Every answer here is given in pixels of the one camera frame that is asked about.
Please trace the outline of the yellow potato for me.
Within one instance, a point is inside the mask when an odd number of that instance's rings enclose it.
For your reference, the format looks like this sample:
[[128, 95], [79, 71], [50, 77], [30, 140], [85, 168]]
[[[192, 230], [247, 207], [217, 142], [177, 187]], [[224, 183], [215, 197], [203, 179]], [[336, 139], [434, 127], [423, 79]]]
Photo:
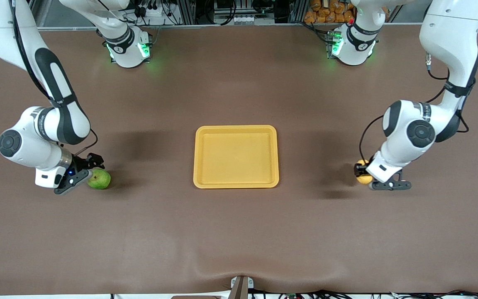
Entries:
[[[366, 159], [360, 159], [357, 161], [357, 163], [364, 164], [366, 163], [368, 165], [368, 160]], [[362, 185], [368, 185], [371, 182], [374, 181], [374, 177], [368, 173], [366, 176], [361, 176], [361, 177], [356, 177], [357, 181], [362, 184]]]

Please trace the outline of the green apple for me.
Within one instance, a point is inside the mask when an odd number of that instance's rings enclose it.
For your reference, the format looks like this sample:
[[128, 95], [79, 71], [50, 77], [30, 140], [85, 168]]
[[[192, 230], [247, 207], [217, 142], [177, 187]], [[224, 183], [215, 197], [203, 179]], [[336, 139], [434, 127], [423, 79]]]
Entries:
[[110, 185], [110, 182], [110, 173], [101, 168], [93, 169], [92, 176], [87, 180], [88, 186], [96, 190], [107, 189]]

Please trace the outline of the yellow plastic tray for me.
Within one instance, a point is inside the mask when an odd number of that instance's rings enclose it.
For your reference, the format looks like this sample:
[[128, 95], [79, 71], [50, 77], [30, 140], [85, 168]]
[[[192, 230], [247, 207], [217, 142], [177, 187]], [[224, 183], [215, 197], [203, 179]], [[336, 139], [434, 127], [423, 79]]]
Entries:
[[277, 131], [271, 125], [202, 126], [195, 133], [198, 189], [271, 189], [280, 180]]

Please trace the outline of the brown table mat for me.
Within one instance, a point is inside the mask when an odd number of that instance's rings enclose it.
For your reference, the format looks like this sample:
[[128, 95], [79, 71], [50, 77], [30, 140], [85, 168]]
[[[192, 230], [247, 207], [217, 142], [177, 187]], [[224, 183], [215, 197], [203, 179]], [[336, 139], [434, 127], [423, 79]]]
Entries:
[[[416, 25], [388, 26], [358, 67], [301, 26], [164, 29], [152, 60], [110, 63], [92, 31], [43, 32], [99, 136], [110, 188], [67, 195], [0, 155], [0, 295], [205, 293], [250, 276], [268, 292], [478, 292], [478, 72], [467, 134], [372, 191], [353, 164], [365, 126], [442, 84]], [[0, 133], [47, 101], [0, 59]], [[197, 129], [271, 125], [271, 189], [198, 189]]]

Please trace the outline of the white power strip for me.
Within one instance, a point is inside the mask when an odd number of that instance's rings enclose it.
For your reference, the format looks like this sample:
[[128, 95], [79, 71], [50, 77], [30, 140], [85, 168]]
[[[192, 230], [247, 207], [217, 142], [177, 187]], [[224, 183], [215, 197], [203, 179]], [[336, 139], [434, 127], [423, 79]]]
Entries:
[[148, 2], [141, 2], [134, 13], [137, 17], [151, 17], [151, 18], [163, 18], [166, 17], [166, 13], [163, 4], [159, 0], [150, 0]]

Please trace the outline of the orange packaged goods pile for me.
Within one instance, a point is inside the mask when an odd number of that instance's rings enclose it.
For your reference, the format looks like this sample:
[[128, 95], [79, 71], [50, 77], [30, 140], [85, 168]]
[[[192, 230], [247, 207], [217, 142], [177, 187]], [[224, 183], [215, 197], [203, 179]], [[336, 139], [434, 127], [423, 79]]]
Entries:
[[352, 23], [356, 7], [350, 0], [308, 0], [305, 23]]

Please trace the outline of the silver table edge rail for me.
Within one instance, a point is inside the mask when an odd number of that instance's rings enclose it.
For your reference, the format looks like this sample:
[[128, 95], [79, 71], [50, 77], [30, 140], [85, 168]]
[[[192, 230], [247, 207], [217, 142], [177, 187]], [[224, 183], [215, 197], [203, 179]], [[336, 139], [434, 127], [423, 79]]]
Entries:
[[[423, 23], [385, 23], [383, 29], [388, 26], [395, 25], [416, 25], [420, 27]], [[138, 25], [142, 29], [200, 29], [200, 28], [231, 28], [234, 25]], [[298, 23], [259, 23], [253, 25], [239, 25], [240, 28], [246, 27], [291, 27], [291, 26], [300, 26]], [[317, 23], [314, 25], [316, 29], [328, 29], [328, 28], [337, 28], [340, 26], [340, 23]], [[95, 31], [97, 28], [95, 26], [88, 27], [38, 27], [40, 32], [83, 32], [83, 31]]]

